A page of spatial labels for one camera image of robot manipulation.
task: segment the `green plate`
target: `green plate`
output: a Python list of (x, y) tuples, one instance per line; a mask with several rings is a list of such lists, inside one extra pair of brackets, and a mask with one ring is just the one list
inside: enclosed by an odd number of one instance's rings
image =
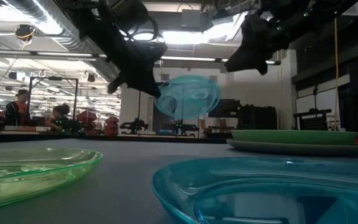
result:
[(342, 131), (233, 130), (234, 140), (284, 144), (351, 145), (357, 133)]
[(79, 149), (0, 149), (0, 205), (71, 183), (102, 157)]

